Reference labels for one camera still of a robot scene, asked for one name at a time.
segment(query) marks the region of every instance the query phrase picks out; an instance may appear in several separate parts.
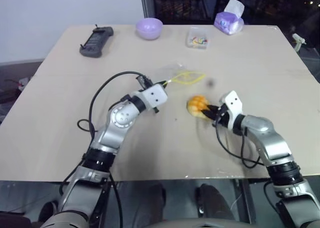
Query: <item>white wall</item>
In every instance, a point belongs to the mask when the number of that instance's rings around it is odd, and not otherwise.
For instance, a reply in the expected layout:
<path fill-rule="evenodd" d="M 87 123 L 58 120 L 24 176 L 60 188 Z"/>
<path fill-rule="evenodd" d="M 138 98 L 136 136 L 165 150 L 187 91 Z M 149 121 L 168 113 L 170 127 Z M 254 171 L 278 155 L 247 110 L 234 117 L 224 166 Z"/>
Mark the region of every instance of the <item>white wall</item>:
<path fill-rule="evenodd" d="M 45 58 L 70 25 L 143 17 L 141 0 L 0 0 L 0 64 Z"/>

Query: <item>orange object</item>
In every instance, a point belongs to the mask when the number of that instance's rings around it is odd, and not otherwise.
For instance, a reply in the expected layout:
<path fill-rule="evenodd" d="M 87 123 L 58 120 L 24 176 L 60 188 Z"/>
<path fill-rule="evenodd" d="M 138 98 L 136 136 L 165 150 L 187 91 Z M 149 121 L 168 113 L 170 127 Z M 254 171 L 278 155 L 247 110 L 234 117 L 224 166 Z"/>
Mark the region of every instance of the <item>orange object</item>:
<path fill-rule="evenodd" d="M 209 110 L 208 105 L 209 105 L 209 102 L 204 96 L 197 95 L 197 96 L 192 97 L 188 101 L 187 110 L 191 115 L 193 115 L 195 117 L 207 119 L 207 117 L 201 111 L 202 110 Z"/>

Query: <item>black remote control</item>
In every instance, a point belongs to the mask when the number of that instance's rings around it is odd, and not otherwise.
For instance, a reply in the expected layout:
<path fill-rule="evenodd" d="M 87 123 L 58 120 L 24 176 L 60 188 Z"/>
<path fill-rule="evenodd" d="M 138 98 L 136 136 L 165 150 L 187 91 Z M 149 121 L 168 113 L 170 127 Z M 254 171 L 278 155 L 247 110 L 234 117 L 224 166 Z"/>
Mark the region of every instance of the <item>black remote control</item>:
<path fill-rule="evenodd" d="M 91 36 L 84 45 L 80 45 L 80 53 L 86 57 L 101 57 L 102 48 L 110 36 L 114 34 L 112 27 L 98 27 L 92 31 Z"/>

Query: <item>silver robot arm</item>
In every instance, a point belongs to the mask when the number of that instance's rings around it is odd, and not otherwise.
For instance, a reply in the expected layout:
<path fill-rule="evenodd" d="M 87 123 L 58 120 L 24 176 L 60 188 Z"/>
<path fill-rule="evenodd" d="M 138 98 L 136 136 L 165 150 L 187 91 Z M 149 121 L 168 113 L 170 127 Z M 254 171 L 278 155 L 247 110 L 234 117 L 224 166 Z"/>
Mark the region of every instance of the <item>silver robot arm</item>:
<path fill-rule="evenodd" d="M 133 126 L 143 111 L 162 105 L 168 96 L 160 84 L 130 95 L 130 99 L 114 106 L 107 114 L 106 124 L 90 144 L 85 159 L 76 168 L 58 205 L 58 213 L 41 228 L 88 228 L 89 220 L 100 196 L 106 192 L 110 167 Z"/>
<path fill-rule="evenodd" d="M 272 122 L 262 117 L 243 115 L 242 103 L 234 91 L 224 95 L 220 103 L 217 117 L 221 117 L 222 124 L 238 135 L 244 133 L 255 144 L 275 194 L 282 199 L 276 206 L 283 223 L 287 227 L 299 228 L 319 222 L 320 203 Z"/>

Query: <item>yellow object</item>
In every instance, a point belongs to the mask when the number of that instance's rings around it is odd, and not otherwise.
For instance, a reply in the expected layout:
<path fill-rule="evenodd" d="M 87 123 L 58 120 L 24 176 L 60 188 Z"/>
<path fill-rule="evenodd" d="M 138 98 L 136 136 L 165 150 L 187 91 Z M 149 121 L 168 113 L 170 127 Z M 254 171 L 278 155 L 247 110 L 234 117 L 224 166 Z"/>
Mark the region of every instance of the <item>yellow object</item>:
<path fill-rule="evenodd" d="M 188 101 L 186 108 L 191 115 L 207 119 L 207 117 L 201 111 L 209 110 L 208 105 L 209 102 L 206 100 L 204 96 L 197 95 Z"/>
<path fill-rule="evenodd" d="M 205 76 L 206 75 L 202 72 L 194 72 L 194 71 L 181 72 L 178 75 L 166 81 L 164 85 L 170 82 L 176 82 L 183 85 L 192 85 L 192 84 L 195 84 L 196 82 L 199 82 Z"/>

